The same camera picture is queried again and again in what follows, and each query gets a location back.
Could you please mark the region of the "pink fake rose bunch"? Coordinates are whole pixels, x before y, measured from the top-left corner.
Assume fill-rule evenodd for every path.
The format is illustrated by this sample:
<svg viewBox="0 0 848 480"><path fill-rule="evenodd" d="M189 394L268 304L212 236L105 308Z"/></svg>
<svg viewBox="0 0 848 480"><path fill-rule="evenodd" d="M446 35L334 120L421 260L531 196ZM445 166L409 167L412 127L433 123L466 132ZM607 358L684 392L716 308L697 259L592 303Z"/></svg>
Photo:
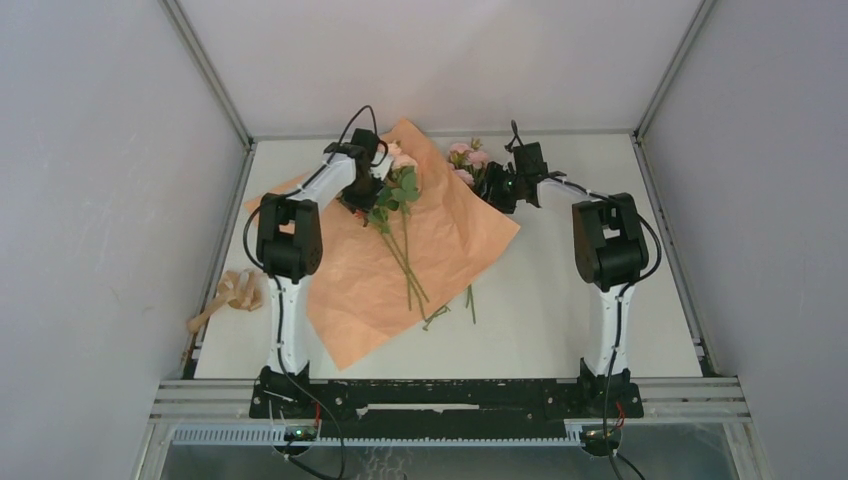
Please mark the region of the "pink fake rose bunch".
<svg viewBox="0 0 848 480"><path fill-rule="evenodd" d="M448 165L456 176L478 196L482 191L486 168L490 162L490 155L483 149L483 142L479 137L472 137L468 143L454 143L448 149ZM472 324L476 325L477 312L473 284L470 284L465 290L465 308L472 315ZM429 331L436 318L450 311L451 308L447 304L440 307L424 320L422 330Z"/></svg>

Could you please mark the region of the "brown wrapping paper sheet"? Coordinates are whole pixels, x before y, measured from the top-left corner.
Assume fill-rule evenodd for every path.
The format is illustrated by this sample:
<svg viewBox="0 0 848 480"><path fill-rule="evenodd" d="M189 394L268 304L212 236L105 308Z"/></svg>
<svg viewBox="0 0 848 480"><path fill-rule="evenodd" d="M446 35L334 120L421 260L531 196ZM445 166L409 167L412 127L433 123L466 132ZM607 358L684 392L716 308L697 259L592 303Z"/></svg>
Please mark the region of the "brown wrapping paper sheet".
<svg viewBox="0 0 848 480"><path fill-rule="evenodd" d="M463 293L506 251L520 226L478 198L437 145L407 119L385 140L416 161L421 196L392 238L339 201L322 209L323 258L308 293L312 328L345 370Z"/></svg>

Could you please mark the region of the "tan ribbon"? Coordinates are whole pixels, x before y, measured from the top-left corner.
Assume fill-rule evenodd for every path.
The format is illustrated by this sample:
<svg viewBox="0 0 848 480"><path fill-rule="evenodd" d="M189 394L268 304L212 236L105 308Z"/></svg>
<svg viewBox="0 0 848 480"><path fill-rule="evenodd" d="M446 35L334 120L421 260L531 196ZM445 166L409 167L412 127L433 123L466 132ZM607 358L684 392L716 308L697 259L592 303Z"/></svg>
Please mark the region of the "tan ribbon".
<svg viewBox="0 0 848 480"><path fill-rule="evenodd" d="M198 315L187 321L188 332L198 333L212 315L224 306L248 312L258 310L264 305L260 283L265 279L264 273L252 268L225 271L216 286L215 296L211 302Z"/></svg>

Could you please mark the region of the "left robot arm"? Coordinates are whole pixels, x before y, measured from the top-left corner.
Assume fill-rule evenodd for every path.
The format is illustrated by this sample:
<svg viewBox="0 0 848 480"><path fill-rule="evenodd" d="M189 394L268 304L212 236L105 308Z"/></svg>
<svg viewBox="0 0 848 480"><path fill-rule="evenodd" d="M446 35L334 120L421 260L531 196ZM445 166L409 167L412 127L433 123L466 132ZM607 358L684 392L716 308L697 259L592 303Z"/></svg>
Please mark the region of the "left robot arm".
<svg viewBox="0 0 848 480"><path fill-rule="evenodd" d="M265 194L251 213L258 219L254 259L275 291L269 369L287 380L274 392L274 404L290 417L311 407L311 388L296 380L309 364L303 337L312 277L323 257L320 215L332 202L352 213L377 203L391 159L371 130L356 129L350 140L329 144L318 168L289 192Z"/></svg>

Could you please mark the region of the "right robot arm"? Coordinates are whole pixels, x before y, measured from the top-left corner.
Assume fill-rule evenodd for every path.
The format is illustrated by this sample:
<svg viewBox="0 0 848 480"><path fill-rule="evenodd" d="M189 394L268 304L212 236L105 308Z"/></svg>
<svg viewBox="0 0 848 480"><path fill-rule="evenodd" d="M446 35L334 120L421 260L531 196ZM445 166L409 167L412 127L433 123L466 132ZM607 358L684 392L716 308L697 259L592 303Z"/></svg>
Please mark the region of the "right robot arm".
<svg viewBox="0 0 848 480"><path fill-rule="evenodd" d="M569 194L575 265L590 292L590 344L580 360L578 402L592 416L605 415L618 396L632 387L625 340L635 287L652 276L662 255L651 255L646 241L662 247L656 231L628 193L604 194L553 172L537 142L513 138L505 149L512 160L490 163L479 193L496 210L511 214L519 202L541 205L540 192L554 187Z"/></svg>

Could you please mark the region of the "pink fake rose stem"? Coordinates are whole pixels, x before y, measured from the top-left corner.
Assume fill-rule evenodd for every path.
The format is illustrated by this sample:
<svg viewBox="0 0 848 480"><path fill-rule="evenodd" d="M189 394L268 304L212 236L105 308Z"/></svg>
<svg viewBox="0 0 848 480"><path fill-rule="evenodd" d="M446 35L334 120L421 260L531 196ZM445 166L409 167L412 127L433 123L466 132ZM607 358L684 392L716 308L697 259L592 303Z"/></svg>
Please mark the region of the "pink fake rose stem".
<svg viewBox="0 0 848 480"><path fill-rule="evenodd" d="M374 229L399 267L406 284L407 307L418 308L425 317L429 302L421 281L414 273L410 255L409 220L412 206L421 198L417 163L399 160L402 151L396 143L378 143L377 167L387 167L375 204L364 214L363 225Z"/></svg>

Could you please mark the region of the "pink fake rose sprig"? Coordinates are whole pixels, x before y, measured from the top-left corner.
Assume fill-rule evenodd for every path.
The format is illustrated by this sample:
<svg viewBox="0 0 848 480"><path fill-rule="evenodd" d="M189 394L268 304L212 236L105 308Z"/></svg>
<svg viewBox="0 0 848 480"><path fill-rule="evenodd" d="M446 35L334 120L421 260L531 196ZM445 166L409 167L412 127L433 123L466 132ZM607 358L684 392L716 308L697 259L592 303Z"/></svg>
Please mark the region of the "pink fake rose sprig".
<svg viewBox="0 0 848 480"><path fill-rule="evenodd" d="M419 199L418 187L384 186L370 212L353 214L362 220L364 227L377 232L405 278L408 309L416 305L421 320L425 320L429 296L412 268L408 231L411 205Z"/></svg>

